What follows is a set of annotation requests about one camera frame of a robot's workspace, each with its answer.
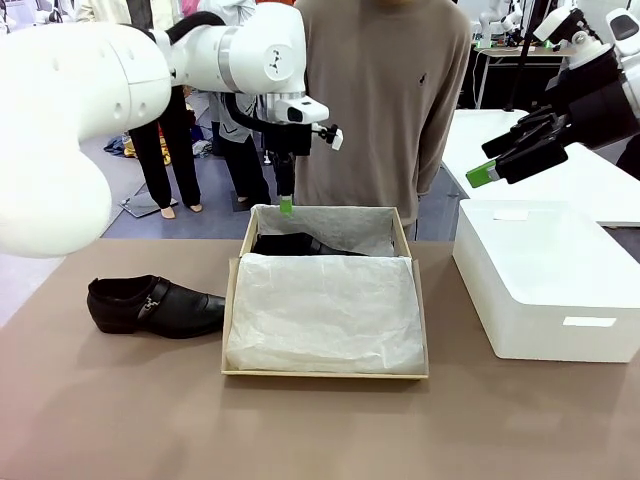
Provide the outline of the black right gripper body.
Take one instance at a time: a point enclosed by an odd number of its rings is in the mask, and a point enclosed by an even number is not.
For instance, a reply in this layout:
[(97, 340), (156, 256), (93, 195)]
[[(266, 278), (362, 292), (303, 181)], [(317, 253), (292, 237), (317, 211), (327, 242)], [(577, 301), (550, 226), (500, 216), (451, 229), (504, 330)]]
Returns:
[(551, 107), (555, 119), (537, 141), (539, 146), (581, 143), (598, 149), (628, 136), (628, 99), (612, 47), (552, 78), (540, 104)]

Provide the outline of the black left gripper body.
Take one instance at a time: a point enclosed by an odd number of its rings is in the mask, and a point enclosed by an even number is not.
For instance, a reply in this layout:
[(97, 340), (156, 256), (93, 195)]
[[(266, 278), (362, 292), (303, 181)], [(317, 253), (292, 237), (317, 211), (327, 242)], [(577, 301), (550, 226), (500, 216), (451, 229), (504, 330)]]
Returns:
[(267, 122), (263, 130), (264, 148), (268, 152), (308, 156), (310, 125)]

